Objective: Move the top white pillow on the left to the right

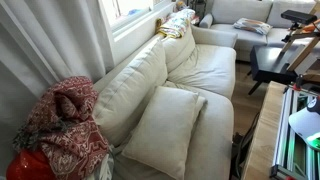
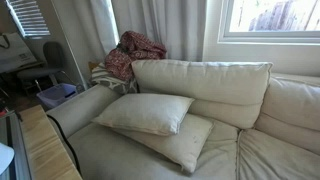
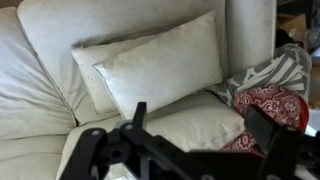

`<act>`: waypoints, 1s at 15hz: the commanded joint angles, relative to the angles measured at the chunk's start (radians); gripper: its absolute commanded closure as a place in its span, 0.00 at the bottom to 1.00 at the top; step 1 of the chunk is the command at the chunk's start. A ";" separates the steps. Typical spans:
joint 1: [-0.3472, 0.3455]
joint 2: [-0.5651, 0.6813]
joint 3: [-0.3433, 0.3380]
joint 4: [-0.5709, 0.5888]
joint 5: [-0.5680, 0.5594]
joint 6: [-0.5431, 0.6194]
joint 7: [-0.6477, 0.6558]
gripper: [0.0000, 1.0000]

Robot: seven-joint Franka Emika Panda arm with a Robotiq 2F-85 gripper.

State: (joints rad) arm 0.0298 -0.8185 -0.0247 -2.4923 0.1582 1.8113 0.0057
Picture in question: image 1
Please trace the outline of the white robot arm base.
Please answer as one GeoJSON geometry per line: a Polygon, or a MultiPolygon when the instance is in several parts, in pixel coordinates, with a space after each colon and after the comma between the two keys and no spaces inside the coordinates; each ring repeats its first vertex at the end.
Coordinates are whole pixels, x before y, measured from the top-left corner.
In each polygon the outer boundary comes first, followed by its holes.
{"type": "Polygon", "coordinates": [[[289,124],[312,149],[320,151],[320,99],[314,98],[307,106],[289,116],[289,124]]]}

